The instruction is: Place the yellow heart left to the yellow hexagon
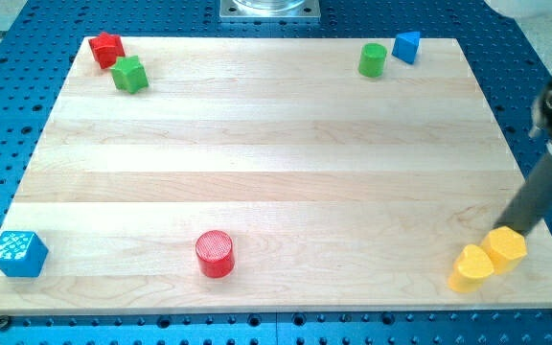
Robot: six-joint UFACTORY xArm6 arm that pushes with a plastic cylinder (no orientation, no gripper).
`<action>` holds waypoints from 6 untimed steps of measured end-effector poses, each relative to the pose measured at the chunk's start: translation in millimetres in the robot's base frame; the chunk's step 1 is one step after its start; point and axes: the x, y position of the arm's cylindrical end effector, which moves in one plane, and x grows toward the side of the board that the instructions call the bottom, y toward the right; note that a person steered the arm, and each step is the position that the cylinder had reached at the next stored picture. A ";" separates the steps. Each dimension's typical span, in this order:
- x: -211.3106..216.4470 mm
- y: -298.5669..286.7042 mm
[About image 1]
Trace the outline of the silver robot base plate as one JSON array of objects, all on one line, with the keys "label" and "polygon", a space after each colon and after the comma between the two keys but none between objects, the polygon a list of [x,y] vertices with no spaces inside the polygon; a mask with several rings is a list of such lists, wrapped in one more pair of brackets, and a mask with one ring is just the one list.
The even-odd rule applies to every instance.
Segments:
[{"label": "silver robot base plate", "polygon": [[225,20],[319,19],[319,0],[219,0]]}]

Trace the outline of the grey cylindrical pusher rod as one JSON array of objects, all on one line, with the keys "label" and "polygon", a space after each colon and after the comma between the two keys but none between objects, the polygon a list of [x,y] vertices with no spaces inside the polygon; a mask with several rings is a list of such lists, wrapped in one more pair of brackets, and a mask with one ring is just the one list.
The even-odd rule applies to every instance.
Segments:
[{"label": "grey cylindrical pusher rod", "polygon": [[552,151],[546,152],[494,223],[529,235],[552,208]]}]

